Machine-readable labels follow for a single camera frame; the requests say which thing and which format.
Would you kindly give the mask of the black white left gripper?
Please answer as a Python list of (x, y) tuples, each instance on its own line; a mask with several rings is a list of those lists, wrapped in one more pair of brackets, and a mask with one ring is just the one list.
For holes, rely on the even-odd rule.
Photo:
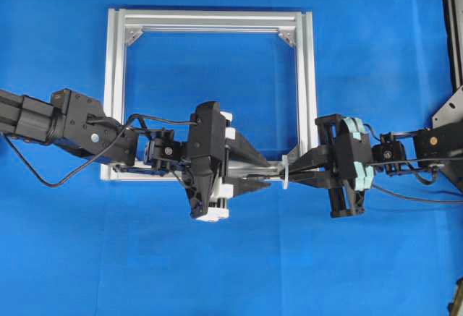
[[(199, 217), (198, 221), (220, 221), (229, 216), (227, 201), (243, 194), (257, 192), (270, 187), (269, 182), (250, 179), (230, 179), (228, 177), (229, 155), (238, 161), (259, 167), (270, 167), (270, 163), (259, 153), (252, 144), (235, 128), (231, 127), (232, 115), (220, 111), (224, 127), (213, 139), (221, 156), (220, 169), (213, 183), (212, 194), (208, 206), (208, 213)], [(190, 172), (190, 161), (187, 159), (187, 142), (185, 148), (184, 182), (187, 197), (194, 189)]]

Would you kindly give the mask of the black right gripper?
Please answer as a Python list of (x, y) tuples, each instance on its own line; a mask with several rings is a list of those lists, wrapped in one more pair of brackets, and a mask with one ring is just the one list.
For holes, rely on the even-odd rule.
[[(320, 146), (289, 165), (289, 181), (328, 189), (332, 218), (363, 214), (365, 192), (374, 177), (365, 125), (361, 119), (340, 114), (318, 117), (315, 124)], [(320, 167), (324, 171), (308, 171)]]

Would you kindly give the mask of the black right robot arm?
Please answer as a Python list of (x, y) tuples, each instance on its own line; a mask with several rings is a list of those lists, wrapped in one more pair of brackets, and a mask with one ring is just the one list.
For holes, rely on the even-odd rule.
[(442, 172), (462, 188), (462, 123), (444, 124), (411, 132), (381, 134), (371, 145), (374, 133), (361, 119), (334, 114), (315, 120), (319, 146), (296, 161), (284, 164), (280, 178), (328, 190), (331, 217), (364, 212), (367, 190), (374, 187), (376, 173), (389, 176), (412, 174), (431, 185)]

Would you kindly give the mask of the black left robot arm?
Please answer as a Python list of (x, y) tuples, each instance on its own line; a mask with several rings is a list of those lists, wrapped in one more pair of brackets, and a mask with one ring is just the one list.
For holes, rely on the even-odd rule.
[(227, 218), (231, 198), (268, 187), (262, 175), (230, 174), (231, 161), (263, 168), (268, 161), (231, 126), (232, 116), (217, 102), (197, 106), (186, 121), (184, 142), (175, 140), (173, 121), (151, 129), (148, 120), (133, 114), (120, 123), (105, 115), (96, 99), (68, 89), (55, 92), (49, 102), (1, 93), (1, 133), (7, 142), (55, 145), (86, 164), (107, 165), (119, 173), (171, 174), (183, 186), (195, 220)]

